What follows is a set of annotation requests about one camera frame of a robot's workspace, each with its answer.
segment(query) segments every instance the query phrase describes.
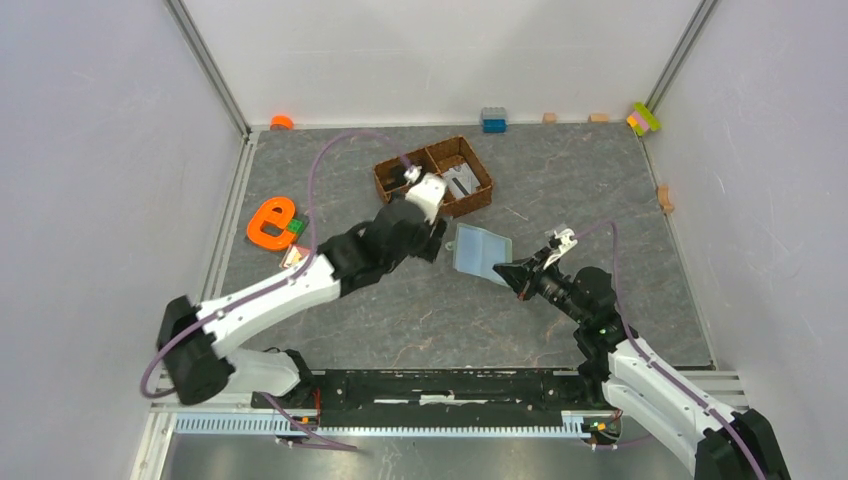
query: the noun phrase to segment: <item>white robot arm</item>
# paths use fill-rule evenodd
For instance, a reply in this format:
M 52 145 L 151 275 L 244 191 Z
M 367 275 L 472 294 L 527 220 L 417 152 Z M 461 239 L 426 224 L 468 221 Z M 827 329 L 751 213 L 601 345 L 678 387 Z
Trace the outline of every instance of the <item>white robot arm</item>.
M 696 480 L 788 480 L 768 420 L 712 398 L 660 358 L 616 310 L 610 274 L 586 267 L 572 280 L 560 273 L 560 258 L 576 244 L 574 232 L 561 226 L 548 232 L 548 245 L 533 257 L 494 270 L 520 300 L 539 294 L 577 322 L 574 338 L 586 356 L 578 373 L 587 400 L 632 416 Z
M 239 346 L 298 312 L 377 283 L 407 256 L 433 262 L 447 227 L 437 217 L 445 190 L 443 179 L 423 174 L 373 221 L 319 245 L 310 253 L 314 258 L 304 260 L 308 264 L 197 306 L 185 296 L 172 300 L 165 309 L 158 348 L 196 328 L 163 357 L 180 402 L 194 405 L 222 391 L 262 390 L 279 396 L 291 390 L 300 381 L 296 358 Z

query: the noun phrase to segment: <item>white panel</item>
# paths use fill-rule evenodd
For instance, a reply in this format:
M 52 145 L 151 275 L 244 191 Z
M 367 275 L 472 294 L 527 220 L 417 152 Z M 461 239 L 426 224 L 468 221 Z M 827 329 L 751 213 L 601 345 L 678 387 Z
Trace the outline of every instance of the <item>white panel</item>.
M 613 118 L 643 101 L 697 0 L 186 0 L 249 122 Z
M 848 470 L 845 18 L 842 0 L 719 3 L 648 141 L 717 355 L 793 478 Z
M 156 0 L 0 6 L 0 478 L 127 478 L 239 137 Z

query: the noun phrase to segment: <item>green lego brick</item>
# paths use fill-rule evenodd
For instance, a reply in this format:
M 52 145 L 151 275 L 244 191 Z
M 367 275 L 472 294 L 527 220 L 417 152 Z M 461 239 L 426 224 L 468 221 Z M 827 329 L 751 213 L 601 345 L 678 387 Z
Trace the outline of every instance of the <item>green lego brick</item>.
M 288 231 L 290 231 L 290 232 L 292 232 L 292 233 L 296 233 L 296 234 L 298 234 L 298 235 L 300 235 L 301 233 L 303 233 L 303 231 L 304 231 L 305 229 L 306 229 L 306 224 L 305 224 L 305 223 L 303 223 L 301 220 L 298 220 L 298 219 L 296 219 L 296 218 L 293 218 L 293 219 L 289 222 L 289 224 L 288 224 L 288 225 L 286 225 L 286 230 L 288 230 Z

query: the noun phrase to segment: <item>purple cable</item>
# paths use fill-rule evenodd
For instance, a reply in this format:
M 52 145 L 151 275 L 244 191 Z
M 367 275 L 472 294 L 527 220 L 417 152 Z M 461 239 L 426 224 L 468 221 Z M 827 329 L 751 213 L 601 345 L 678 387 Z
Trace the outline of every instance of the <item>purple cable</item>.
M 353 446 L 353 445 L 348 445 L 348 444 L 346 444 L 346 443 L 340 443 L 340 442 L 337 442 L 337 441 L 335 441 L 335 440 L 330 440 L 330 439 L 329 439 L 329 438 L 327 438 L 327 437 L 324 437 L 324 436 L 318 435 L 317 433 L 315 433 L 315 432 L 313 432 L 313 431 L 309 430 L 308 428 L 304 427 L 304 426 L 303 426 L 303 424 L 301 424 L 301 423 L 300 423 L 300 422 L 298 422 L 297 420 L 293 419 L 293 418 L 291 417 L 291 415 L 289 415 L 288 413 L 286 413 L 286 411 L 285 411 L 285 410 L 283 410 L 283 407 L 281 407 L 281 406 L 280 406 L 280 404 L 279 404 L 279 403 L 277 403 L 277 399 L 275 399 L 275 398 L 274 398 L 274 397 L 273 397 L 270 393 L 266 393 L 266 392 L 259 392 L 259 394 L 260 394 L 260 395 L 262 395 L 263 397 L 265 397 L 265 400 L 267 400 L 267 401 L 268 401 L 268 403 L 270 403 L 270 404 L 271 404 L 271 406 L 272 406 L 272 407 L 274 407 L 274 410 L 276 410 L 276 411 L 277 411 L 277 413 L 279 413 L 280 415 L 282 415 L 282 416 L 283 416 L 283 418 L 285 418 L 286 420 L 288 420 L 288 421 L 289 421 L 289 423 L 290 423 L 290 424 L 291 424 L 294 428 L 296 428 L 296 429 L 300 430 L 301 432 L 305 433 L 307 437 L 309 437 L 309 438 L 311 438 L 311 439 L 313 439 L 313 440 L 318 440 L 319 442 L 324 442 L 324 443 L 325 443 L 325 445 L 314 445 L 314 444 L 310 444 L 310 443 L 292 443 L 292 446 L 293 446 L 293 447 L 298 447 L 298 448 L 312 448 L 312 449 L 315 449 L 315 450 L 340 450 L 340 451 L 343 451 L 343 452 L 355 452 L 356 450 L 358 450 L 358 449 L 357 449 L 355 446 Z
M 313 221 L 313 214 L 315 212 L 315 172 L 318 171 L 318 165 L 321 163 L 321 160 L 323 160 L 324 155 L 327 154 L 327 151 L 329 151 L 331 147 L 341 142 L 342 140 L 354 137 L 371 137 L 373 139 L 383 142 L 385 145 L 394 148 L 398 151 L 398 157 L 400 158 L 401 163 L 403 163 L 403 165 L 407 169 L 412 167 L 412 162 L 410 162 L 406 154 L 401 151 L 400 146 L 394 141 L 392 141 L 392 139 L 390 139 L 389 137 L 383 135 L 382 133 L 374 132 L 371 130 L 357 130 L 351 132 L 342 132 L 333 137 L 333 139 L 327 142 L 324 145 L 324 148 L 322 148 L 321 151 L 318 152 L 318 155 L 315 156 L 315 160 L 312 162 L 312 168 L 309 169 L 309 180 L 307 181 L 306 186 L 306 197 L 309 210 L 307 211 L 306 215 L 309 218 L 309 224 L 311 225 L 311 228 L 309 229 L 309 255 L 306 256 L 306 260 L 304 260 L 300 268 L 298 268 L 291 276 L 286 277 L 274 284 L 268 285 L 263 289 L 257 290 L 251 293 L 250 295 L 246 295 L 224 306 L 220 310 L 223 310 L 225 313 L 229 313 L 232 310 L 244 305 L 245 303 L 256 300 L 257 298 L 263 295 L 266 295 L 268 293 L 273 292 L 274 290 L 277 290 L 278 288 L 286 286 L 290 281 L 296 280 L 301 275 L 306 273 L 306 269 L 309 268 L 310 265 L 312 265 L 312 261 L 314 260 L 315 255 L 313 253 L 318 248 L 318 229 L 315 227 L 315 222 Z M 211 322 L 212 320 L 215 320 L 216 318 L 218 318 L 217 312 L 211 313 L 201 318 L 200 320 L 192 324 L 190 327 L 186 328 L 185 330 L 174 336 L 174 338 L 172 338 L 170 342 L 166 343 L 158 352 L 156 352 L 156 355 L 153 356 L 153 360 L 150 361 L 150 364 L 147 365 L 147 368 L 144 369 L 144 373 L 141 375 L 141 395 L 143 397 L 149 399 L 162 398 L 176 391 L 173 388 L 161 392 L 151 392 L 150 390 L 148 390 L 147 384 L 150 383 L 150 376 L 153 375 L 153 370 L 156 369 L 156 365 L 158 365 L 159 362 L 161 362 L 162 359 L 165 358 L 165 355 L 167 355 L 168 352 L 170 352 L 178 343 L 183 341 L 192 333 L 203 328 L 204 325 Z
M 630 341 L 630 344 L 633 345 L 633 349 L 636 350 L 636 352 L 639 354 L 639 356 L 641 356 L 645 360 L 645 362 L 648 363 L 648 365 L 655 368 L 657 370 L 657 372 L 660 373 L 660 375 L 665 377 L 675 387 L 677 387 L 680 391 L 685 393 L 689 398 L 691 398 L 695 403 L 697 403 L 699 407 L 706 409 L 709 406 L 709 403 L 707 403 L 706 400 L 701 398 L 701 396 L 698 395 L 697 393 L 695 393 L 691 388 L 687 387 L 682 382 L 680 382 L 677 378 L 674 377 L 674 375 L 671 374 L 671 372 L 669 372 L 668 370 L 663 368 L 660 364 L 658 364 L 657 362 L 652 360 L 650 355 L 648 355 L 647 352 L 645 352 L 645 350 L 643 350 L 642 347 L 640 347 L 639 344 L 636 343 L 636 339 L 633 338 L 633 333 L 630 331 L 630 323 L 627 321 L 627 316 L 625 315 L 624 308 L 622 307 L 622 298 L 624 297 L 624 294 L 623 294 L 623 291 L 621 289 L 621 285 L 619 285 L 618 225 L 615 223 L 615 221 L 607 220 L 607 221 L 600 222 L 600 223 L 597 223 L 595 225 L 592 225 L 591 227 L 587 228 L 586 230 L 583 230 L 579 233 L 576 233 L 574 235 L 574 238 L 579 240 L 579 239 L 585 237 L 586 235 L 589 235 L 589 234 L 597 231 L 601 227 L 604 227 L 604 226 L 607 226 L 607 225 L 609 225 L 612 228 L 612 281 L 613 281 L 613 287 L 615 288 L 615 292 L 616 292 L 616 296 L 617 296 L 616 306 L 618 307 L 618 314 L 621 317 L 621 324 L 624 326 L 624 333 L 627 335 L 627 339 Z M 719 423 L 721 423 L 721 425 L 724 427 L 724 429 L 727 430 L 727 433 L 729 433 L 731 438 L 733 438 L 733 441 L 736 442 L 736 445 L 739 446 L 739 450 L 741 450 L 742 454 L 745 455 L 745 458 L 748 459 L 748 463 L 751 464 L 751 468 L 754 470 L 754 474 L 756 474 L 757 479 L 758 480 L 766 480 L 766 476 L 763 473 L 762 468 L 760 468 L 760 464 L 757 463 L 757 460 L 754 458 L 754 454 L 751 452 L 751 449 L 748 448 L 748 445 L 742 440 L 742 437 L 739 436 L 739 434 L 733 429 L 733 427 L 730 425 L 730 423 L 727 420 L 725 420 L 725 418 L 722 417 L 721 414 L 718 413 L 718 411 L 714 408 L 711 408 L 708 411 L 708 413 L 713 418 L 718 420 Z M 643 437 L 643 438 L 638 439 L 638 440 L 626 442 L 625 444 L 619 445 L 618 448 L 621 448 L 625 445 L 633 446 L 635 444 L 642 443 L 642 441 L 647 439 L 647 438 L 648 437 Z

